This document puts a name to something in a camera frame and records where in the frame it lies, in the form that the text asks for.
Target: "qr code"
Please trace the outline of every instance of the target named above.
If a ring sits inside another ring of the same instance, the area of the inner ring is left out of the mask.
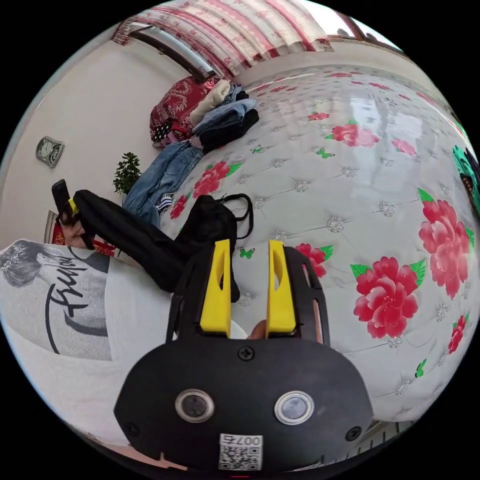
[[[261,470],[262,469],[262,437],[259,435],[226,435],[220,436],[220,470]]]

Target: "black device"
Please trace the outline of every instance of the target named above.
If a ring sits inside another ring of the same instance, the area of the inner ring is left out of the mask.
[[[285,472],[344,458],[373,411],[360,373],[330,347],[310,260],[270,241],[266,335],[239,340],[230,338],[229,250],[219,241],[186,266],[166,343],[119,394],[122,431],[147,457],[200,471]]]

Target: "yellow clip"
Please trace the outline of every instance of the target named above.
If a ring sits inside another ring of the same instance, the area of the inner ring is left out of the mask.
[[[70,208],[71,208],[71,212],[72,212],[71,214],[73,216],[76,215],[79,212],[79,209],[77,208],[77,205],[75,205],[74,199],[70,198],[70,200],[68,200],[68,204],[70,205]]]
[[[275,277],[278,288],[275,290]],[[270,240],[268,245],[268,301],[266,336],[269,333],[290,334],[295,330],[295,311],[284,244]]]
[[[200,328],[205,333],[226,334],[230,338],[231,321],[230,240],[221,240],[215,242]]]

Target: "window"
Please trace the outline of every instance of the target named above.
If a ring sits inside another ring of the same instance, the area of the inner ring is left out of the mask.
[[[400,50],[400,52],[402,52],[402,50],[398,48],[394,43],[392,43],[388,38],[384,37],[377,31],[375,31],[373,28],[366,26],[364,23],[362,23],[361,21],[355,20],[354,18],[352,18],[352,20],[358,25],[358,28],[369,40],[374,40],[381,44],[387,44],[388,46],[393,47],[394,49]]]
[[[303,3],[311,16],[329,37],[339,36],[352,39],[356,37],[350,26],[335,10],[309,0],[304,0]]]
[[[202,57],[173,35],[150,25],[141,23],[133,23],[132,25],[140,28],[132,31],[129,37],[144,42],[160,53],[167,55],[187,70],[198,82],[205,82],[217,74]]]

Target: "dark hair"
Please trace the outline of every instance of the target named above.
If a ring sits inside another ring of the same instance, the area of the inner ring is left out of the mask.
[[[52,260],[59,256],[58,250],[44,243],[29,240],[12,243],[0,253],[0,272],[3,273],[3,278],[12,287],[25,287],[31,284],[42,268],[38,254]]]

